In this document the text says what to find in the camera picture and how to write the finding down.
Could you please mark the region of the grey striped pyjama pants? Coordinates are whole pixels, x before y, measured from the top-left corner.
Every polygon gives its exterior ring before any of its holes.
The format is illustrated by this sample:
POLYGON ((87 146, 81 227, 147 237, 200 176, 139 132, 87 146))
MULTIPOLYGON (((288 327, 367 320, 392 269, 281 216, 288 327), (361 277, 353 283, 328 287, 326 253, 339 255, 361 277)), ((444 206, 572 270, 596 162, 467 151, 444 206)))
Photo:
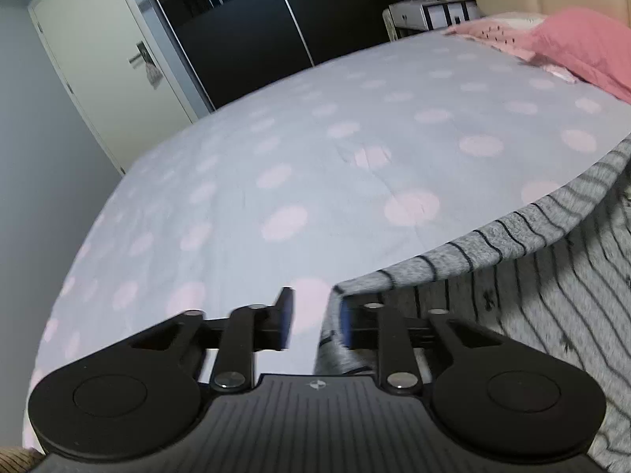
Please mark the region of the grey striped pyjama pants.
POLYGON ((372 372, 371 352, 342 343, 344 297, 392 304, 409 317, 441 309, 583 369, 607 414, 589 454, 630 467, 630 144, 479 229, 332 289, 314 370, 372 372))

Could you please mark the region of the polka dot bed sheet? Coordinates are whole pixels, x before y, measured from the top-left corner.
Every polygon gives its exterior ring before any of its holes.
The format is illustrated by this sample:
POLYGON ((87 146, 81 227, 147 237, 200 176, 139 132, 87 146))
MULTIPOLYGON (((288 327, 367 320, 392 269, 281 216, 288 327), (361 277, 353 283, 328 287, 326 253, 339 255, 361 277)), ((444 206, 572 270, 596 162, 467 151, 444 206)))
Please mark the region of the polka dot bed sheet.
POLYGON ((54 303, 32 377, 188 309, 295 292, 264 372, 314 372, 332 289, 538 201, 630 144, 630 107, 427 33, 206 116, 132 167, 54 303))

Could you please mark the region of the cream room door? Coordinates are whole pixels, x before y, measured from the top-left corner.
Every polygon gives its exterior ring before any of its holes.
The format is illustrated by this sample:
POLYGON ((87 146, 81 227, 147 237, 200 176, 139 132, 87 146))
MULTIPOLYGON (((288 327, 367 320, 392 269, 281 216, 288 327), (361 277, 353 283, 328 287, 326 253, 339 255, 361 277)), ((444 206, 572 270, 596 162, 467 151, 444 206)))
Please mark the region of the cream room door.
POLYGON ((122 173, 206 115, 151 0, 29 0, 46 54, 122 173))

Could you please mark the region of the black sliding wardrobe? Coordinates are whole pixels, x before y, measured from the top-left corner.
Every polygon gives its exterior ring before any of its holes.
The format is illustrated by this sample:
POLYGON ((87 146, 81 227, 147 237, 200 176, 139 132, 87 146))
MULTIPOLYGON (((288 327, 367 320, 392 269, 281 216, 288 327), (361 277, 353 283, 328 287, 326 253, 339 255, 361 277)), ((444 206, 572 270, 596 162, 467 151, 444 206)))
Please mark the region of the black sliding wardrobe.
POLYGON ((396 0, 155 0, 213 108, 387 42, 396 0))

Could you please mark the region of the white bedside table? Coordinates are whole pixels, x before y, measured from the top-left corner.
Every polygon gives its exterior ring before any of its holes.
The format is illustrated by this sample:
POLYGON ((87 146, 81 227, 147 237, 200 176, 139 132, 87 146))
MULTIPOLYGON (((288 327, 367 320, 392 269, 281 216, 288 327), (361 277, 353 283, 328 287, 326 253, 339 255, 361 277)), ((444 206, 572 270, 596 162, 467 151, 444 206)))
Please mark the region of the white bedside table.
POLYGON ((476 0, 407 0, 383 12, 391 41, 481 18, 476 0))

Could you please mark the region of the patterned pink pillow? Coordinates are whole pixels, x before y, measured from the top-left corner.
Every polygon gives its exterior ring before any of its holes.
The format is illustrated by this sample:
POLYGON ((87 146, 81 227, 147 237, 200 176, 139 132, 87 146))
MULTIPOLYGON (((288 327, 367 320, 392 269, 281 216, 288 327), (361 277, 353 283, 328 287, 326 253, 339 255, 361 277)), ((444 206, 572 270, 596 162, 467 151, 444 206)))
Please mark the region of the patterned pink pillow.
POLYGON ((509 54, 528 65, 539 67, 539 69, 543 69, 566 83, 576 83, 577 77, 566 67, 518 45, 523 37, 546 19, 547 15, 544 14, 507 12, 463 21, 462 24, 453 24, 443 30, 442 34, 462 36, 464 39, 509 54))

